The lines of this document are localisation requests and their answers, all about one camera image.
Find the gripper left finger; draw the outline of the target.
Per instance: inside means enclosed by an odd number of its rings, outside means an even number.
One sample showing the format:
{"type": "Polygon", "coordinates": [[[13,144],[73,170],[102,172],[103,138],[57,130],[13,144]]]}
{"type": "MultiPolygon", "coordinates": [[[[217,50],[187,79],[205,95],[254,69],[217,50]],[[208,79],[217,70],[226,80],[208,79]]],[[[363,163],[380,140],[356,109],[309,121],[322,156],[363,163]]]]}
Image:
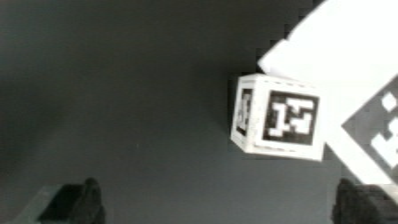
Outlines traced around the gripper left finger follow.
{"type": "Polygon", "coordinates": [[[102,188],[94,178],[41,188],[27,206],[25,224],[105,224],[102,188]]]}

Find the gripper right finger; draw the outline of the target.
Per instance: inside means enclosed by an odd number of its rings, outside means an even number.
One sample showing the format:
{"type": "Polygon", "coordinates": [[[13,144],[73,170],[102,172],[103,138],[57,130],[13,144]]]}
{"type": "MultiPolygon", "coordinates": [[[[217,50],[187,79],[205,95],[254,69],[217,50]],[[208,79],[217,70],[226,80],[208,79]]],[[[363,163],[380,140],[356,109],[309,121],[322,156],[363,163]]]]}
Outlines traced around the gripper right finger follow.
{"type": "Polygon", "coordinates": [[[333,224],[398,224],[398,204],[379,185],[340,180],[333,224]]]}

